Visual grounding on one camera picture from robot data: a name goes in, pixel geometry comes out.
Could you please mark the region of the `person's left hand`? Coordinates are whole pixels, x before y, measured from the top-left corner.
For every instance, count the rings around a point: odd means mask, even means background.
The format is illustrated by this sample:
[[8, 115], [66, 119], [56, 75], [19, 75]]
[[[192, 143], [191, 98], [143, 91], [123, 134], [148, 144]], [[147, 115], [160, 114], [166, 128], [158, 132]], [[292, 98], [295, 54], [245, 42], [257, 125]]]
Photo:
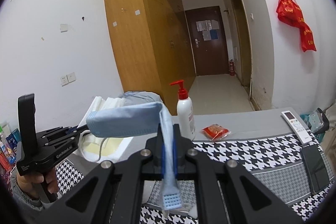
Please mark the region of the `person's left hand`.
[[50, 170], [47, 175], [42, 175], [36, 172], [26, 174], [24, 176], [21, 176], [19, 173], [16, 175], [17, 184], [21, 191], [34, 199], [39, 198], [38, 192], [34, 188], [34, 185], [41, 184], [45, 179], [48, 186], [48, 191], [50, 193], [57, 193], [59, 191], [59, 187], [55, 168]]

